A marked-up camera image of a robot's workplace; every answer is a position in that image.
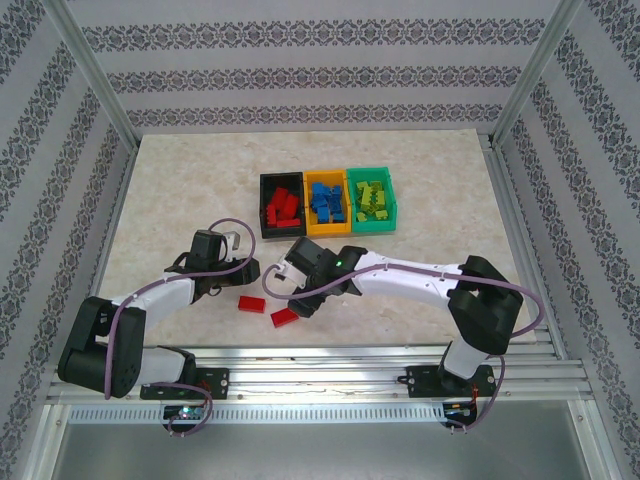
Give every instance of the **black mount bracket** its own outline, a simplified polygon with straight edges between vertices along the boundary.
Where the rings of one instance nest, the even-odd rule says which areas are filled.
[[[195,380],[192,385],[211,393],[214,400],[226,400],[229,392],[229,369],[228,368],[197,368]],[[140,388],[140,398],[142,400],[204,400],[201,393],[193,390],[167,387],[142,386]]]
[[[455,389],[443,385],[438,368],[438,365],[406,367],[407,374],[398,377],[397,381],[407,386],[409,398],[471,398],[474,385],[478,389],[478,397],[491,397],[496,391],[496,379],[490,365],[480,365],[468,383]]]

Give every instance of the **red lego brick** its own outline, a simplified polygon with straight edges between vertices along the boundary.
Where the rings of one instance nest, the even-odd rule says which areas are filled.
[[[267,226],[275,227],[276,223],[276,207],[273,204],[269,204],[267,205]]]
[[[241,296],[238,301],[238,310],[243,312],[264,313],[267,301],[264,298]]]
[[[273,205],[276,208],[276,212],[282,210],[284,207],[284,203],[287,201],[287,196],[289,195],[289,190],[282,187],[276,187],[276,191],[271,197],[270,205]]]
[[[279,312],[275,312],[271,314],[271,320],[273,320],[273,326],[276,328],[286,325],[287,323],[291,323],[297,320],[298,318],[300,317],[298,317],[298,315],[296,315],[294,312],[292,312],[288,308],[285,308],[283,310],[280,310]]]
[[[284,207],[278,212],[278,220],[291,220],[298,213],[298,203],[300,199],[295,195],[287,195],[287,201],[284,202]]]
[[[276,225],[278,226],[278,228],[299,227],[300,219],[294,218],[293,220],[278,220]]]

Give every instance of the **marble tabletop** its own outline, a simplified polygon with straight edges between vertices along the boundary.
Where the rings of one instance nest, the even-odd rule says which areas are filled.
[[[360,245],[424,263],[462,263],[469,254],[518,282],[511,250],[474,130],[146,135],[138,154],[100,296],[130,293],[156,280],[191,245],[197,229],[222,217],[245,220],[258,237],[261,269],[293,240],[263,241],[259,175],[387,166],[398,203],[393,235],[314,239],[339,251]],[[241,227],[222,231],[249,236]],[[281,292],[290,285],[272,280]],[[264,315],[240,312],[240,295],[267,298]],[[145,343],[208,346],[444,343],[456,335],[450,314],[392,297],[332,297],[310,319],[274,328],[269,313],[286,306],[260,282],[227,288],[163,320]],[[528,323],[526,309],[518,326]],[[531,340],[529,336],[521,340]]]

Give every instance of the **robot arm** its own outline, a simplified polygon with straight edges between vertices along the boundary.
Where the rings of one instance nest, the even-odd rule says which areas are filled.
[[[126,306],[114,343],[113,396],[122,398],[136,385],[195,383],[197,368],[192,354],[169,347],[144,348],[144,334],[212,289],[246,285],[257,280],[260,266],[257,260],[251,259],[245,267],[231,274],[166,281],[176,275],[224,272],[240,265],[245,259],[234,258],[239,242],[240,236],[236,232],[197,231],[191,250],[181,254],[165,270],[161,277],[165,282],[138,295]],[[128,297],[112,300],[89,297],[82,303],[58,365],[61,380],[104,393],[107,346],[98,338],[109,334],[118,306]]]
[[[375,265],[393,268],[375,269]],[[441,272],[427,276],[420,271]],[[346,246],[338,255],[308,238],[300,238],[278,264],[276,277],[296,283],[295,294],[321,288],[345,275],[345,282],[308,296],[289,300],[288,307],[302,317],[315,313],[328,296],[394,295],[449,310],[460,331],[445,352],[439,369],[443,387],[457,391],[475,375],[489,355],[506,352],[523,298],[507,288],[453,280],[444,274],[506,282],[484,258],[469,256],[462,264],[428,265],[385,257],[364,248]]]

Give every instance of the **striped wall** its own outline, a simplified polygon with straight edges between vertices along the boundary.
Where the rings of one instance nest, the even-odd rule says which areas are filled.
[[[144,133],[489,133],[556,0],[69,5]]]
[[[0,479],[18,477],[129,152],[37,1],[0,2]]]
[[[640,16],[585,2],[503,153],[574,358],[623,478],[640,478]]]

